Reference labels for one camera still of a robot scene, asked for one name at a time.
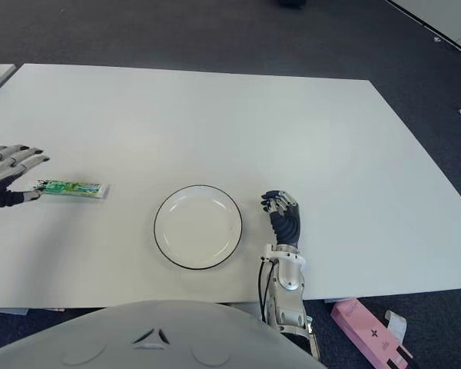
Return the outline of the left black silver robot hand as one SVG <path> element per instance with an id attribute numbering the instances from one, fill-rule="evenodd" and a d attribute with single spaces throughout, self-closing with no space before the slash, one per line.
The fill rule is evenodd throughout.
<path id="1" fill-rule="evenodd" d="M 11 191 L 8 187 L 34 167 L 49 160 L 39 148 L 0 145 L 0 208 L 38 200 L 41 197 L 39 190 Z"/>

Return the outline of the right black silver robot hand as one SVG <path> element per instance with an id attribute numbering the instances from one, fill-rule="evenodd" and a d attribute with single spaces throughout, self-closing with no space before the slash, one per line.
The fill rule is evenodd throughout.
<path id="1" fill-rule="evenodd" d="M 286 191 L 272 190 L 261 195 L 261 205 L 268 213 L 278 244 L 298 248 L 300 240 L 300 207 Z"/>

